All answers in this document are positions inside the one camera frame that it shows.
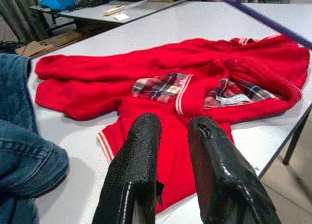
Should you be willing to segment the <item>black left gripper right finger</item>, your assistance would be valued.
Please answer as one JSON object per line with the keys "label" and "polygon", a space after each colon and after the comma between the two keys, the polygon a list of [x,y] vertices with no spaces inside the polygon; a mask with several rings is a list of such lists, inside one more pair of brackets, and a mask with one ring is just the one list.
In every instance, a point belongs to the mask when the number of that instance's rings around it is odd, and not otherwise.
{"label": "black left gripper right finger", "polygon": [[198,116],[188,129],[200,216],[205,224],[279,224],[253,167],[213,119]]}

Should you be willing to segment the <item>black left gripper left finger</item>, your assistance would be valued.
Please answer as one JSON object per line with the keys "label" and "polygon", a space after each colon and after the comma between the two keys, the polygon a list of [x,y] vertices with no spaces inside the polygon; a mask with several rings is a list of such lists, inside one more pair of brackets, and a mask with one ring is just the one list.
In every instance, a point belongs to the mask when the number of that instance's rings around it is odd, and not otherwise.
{"label": "black left gripper left finger", "polygon": [[153,224],[164,184],[157,180],[161,123],[140,115],[109,165],[93,216],[94,224]]}

